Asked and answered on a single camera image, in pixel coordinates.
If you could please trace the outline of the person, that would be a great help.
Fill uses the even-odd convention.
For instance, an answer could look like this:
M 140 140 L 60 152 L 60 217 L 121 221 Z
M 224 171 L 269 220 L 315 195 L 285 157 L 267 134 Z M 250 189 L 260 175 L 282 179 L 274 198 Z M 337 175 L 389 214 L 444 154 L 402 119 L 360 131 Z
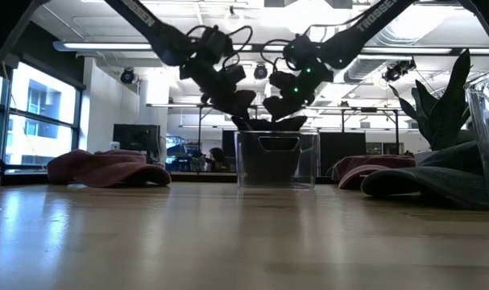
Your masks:
M 208 171 L 228 172 L 228 165 L 221 148 L 213 147 L 209 150 Z

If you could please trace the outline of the ceiling light strip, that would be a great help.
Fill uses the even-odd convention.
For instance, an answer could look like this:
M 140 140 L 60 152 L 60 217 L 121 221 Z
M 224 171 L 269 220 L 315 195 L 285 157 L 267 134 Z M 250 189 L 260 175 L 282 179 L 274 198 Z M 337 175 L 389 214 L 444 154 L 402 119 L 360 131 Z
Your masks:
M 59 52 L 79 51 L 120 51 L 120 52 L 150 52 L 148 43 L 89 43 L 56 41 L 53 47 Z M 234 49 L 241 48 L 242 52 L 282 52 L 283 44 L 235 44 Z M 458 56 L 465 48 L 425 48 L 425 47 L 364 47 L 363 55 L 414 55 L 414 56 Z M 489 48 L 469 48 L 472 56 L 489 56 Z

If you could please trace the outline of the black ceiling spotlight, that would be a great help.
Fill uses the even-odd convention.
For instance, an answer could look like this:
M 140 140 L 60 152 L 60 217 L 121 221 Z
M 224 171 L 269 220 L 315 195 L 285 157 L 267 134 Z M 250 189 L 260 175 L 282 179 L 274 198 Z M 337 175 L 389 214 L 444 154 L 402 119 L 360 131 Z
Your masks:
M 401 77 L 405 76 L 409 71 L 415 68 L 415 60 L 400 60 L 395 64 L 388 65 L 386 72 L 382 74 L 382 78 L 386 82 L 398 81 Z

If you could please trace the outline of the large glass window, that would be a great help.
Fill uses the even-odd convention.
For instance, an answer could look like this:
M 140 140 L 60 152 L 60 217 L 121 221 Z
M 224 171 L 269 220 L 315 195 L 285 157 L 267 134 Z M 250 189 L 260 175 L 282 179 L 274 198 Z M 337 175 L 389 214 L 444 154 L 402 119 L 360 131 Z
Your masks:
M 77 148 L 81 91 L 20 63 L 0 70 L 0 159 L 44 168 Z

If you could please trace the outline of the black computer monitor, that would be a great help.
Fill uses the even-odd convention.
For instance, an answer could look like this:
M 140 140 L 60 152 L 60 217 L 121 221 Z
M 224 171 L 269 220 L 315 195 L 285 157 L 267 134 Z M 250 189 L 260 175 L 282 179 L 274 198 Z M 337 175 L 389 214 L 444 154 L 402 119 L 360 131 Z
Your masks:
M 159 126 L 114 124 L 113 141 L 123 150 L 158 152 Z

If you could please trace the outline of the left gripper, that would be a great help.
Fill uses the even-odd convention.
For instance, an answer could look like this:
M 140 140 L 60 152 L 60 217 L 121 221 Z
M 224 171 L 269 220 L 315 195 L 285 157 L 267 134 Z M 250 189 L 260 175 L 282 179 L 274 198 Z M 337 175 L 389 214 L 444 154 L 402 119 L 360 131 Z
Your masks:
M 213 65 L 199 58 L 191 58 L 180 66 L 180 78 L 191 78 L 202 92 L 201 103 L 222 105 L 222 112 L 249 119 L 248 109 L 256 98 L 253 90 L 237 90 L 237 84 L 246 78 L 241 65 L 231 65 L 217 71 Z

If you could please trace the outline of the dark grey baseball cap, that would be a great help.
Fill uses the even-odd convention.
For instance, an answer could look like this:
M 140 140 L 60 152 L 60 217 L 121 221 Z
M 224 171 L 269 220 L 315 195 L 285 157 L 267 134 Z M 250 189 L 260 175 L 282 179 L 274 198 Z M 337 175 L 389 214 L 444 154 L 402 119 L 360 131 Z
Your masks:
M 239 184 L 243 187 L 289 187 L 300 158 L 305 116 L 278 122 L 233 116 Z
M 475 141 L 437 151 L 410 168 L 373 172 L 361 183 L 371 197 L 420 193 L 457 207 L 489 210 L 489 188 Z

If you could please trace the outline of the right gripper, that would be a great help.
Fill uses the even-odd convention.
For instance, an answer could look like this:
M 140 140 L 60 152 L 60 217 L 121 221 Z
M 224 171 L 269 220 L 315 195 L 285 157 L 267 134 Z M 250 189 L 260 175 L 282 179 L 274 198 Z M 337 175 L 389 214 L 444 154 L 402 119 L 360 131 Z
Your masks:
M 269 77 L 270 84 L 280 90 L 280 97 L 272 96 L 263 100 L 263 106 L 278 121 L 302 109 L 304 103 L 313 103 L 315 90 L 323 82 L 333 81 L 333 72 L 326 68 L 303 68 L 294 74 L 276 71 Z

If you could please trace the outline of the snake plant in white pot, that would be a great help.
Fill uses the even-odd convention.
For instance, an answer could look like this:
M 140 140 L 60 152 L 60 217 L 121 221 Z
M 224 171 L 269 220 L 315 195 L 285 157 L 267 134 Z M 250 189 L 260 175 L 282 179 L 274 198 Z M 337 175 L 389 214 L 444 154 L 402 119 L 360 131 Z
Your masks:
M 450 80 L 440 98 L 435 98 L 421 82 L 415 81 L 415 93 L 412 95 L 415 106 L 389 85 L 401 109 L 417 122 L 418 130 L 429 143 L 432 153 L 457 145 L 461 129 L 470 118 L 464 90 L 470 69 L 470 50 L 466 49 L 454 62 Z

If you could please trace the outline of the maroon baseball cap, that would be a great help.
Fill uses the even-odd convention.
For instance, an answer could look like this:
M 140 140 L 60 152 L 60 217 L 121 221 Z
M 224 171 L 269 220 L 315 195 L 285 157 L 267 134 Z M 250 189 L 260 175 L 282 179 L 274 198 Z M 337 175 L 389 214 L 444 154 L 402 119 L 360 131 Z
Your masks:
M 331 170 L 331 178 L 339 189 L 360 190 L 371 173 L 391 168 L 411 168 L 415 158 L 406 155 L 354 155 L 340 159 Z
M 94 188 L 147 183 L 166 186 L 172 182 L 170 174 L 160 166 L 148 164 L 144 154 L 121 149 L 70 151 L 49 161 L 47 174 L 50 183 L 77 182 Z

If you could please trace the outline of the black display panel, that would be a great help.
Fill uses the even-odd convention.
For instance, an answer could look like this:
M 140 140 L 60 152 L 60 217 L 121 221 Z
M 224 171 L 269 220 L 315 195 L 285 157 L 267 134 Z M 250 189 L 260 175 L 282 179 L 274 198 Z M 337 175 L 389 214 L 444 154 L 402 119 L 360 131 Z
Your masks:
M 341 159 L 353 155 L 366 154 L 364 133 L 328 132 L 320 133 L 320 173 L 328 171 Z

